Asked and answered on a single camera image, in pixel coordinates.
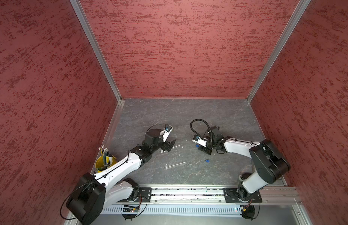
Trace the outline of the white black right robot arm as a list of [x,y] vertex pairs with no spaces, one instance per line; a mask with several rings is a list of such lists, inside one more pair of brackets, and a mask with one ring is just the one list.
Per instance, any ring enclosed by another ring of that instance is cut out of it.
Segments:
[[218,126],[207,129],[206,133],[208,136],[193,138],[199,150],[209,155],[213,150],[235,153],[250,158],[254,163],[255,171],[244,176],[234,193],[234,197],[241,202],[251,201],[259,194],[259,189],[274,183],[291,169],[286,158],[270,140],[250,142],[224,137]]

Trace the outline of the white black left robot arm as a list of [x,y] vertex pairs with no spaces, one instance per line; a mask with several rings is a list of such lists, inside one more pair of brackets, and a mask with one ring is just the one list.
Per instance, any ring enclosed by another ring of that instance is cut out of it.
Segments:
[[129,150],[121,161],[94,175],[85,173],[64,206],[81,224],[90,225],[105,208],[122,200],[138,200],[139,185],[126,176],[147,163],[157,150],[171,151],[175,141],[167,139],[172,131],[168,124],[162,129],[149,129],[142,144]]

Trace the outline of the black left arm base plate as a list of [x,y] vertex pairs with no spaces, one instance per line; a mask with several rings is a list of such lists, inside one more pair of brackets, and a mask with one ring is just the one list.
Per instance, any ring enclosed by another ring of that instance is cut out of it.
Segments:
[[138,203],[140,200],[151,200],[152,188],[151,187],[136,187],[133,189],[131,195],[127,199],[128,202]]

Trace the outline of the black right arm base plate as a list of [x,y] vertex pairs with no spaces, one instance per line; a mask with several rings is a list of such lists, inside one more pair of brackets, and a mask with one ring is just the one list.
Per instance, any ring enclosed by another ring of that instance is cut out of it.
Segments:
[[247,192],[241,188],[223,188],[226,203],[261,203],[262,197],[259,190],[254,193]]

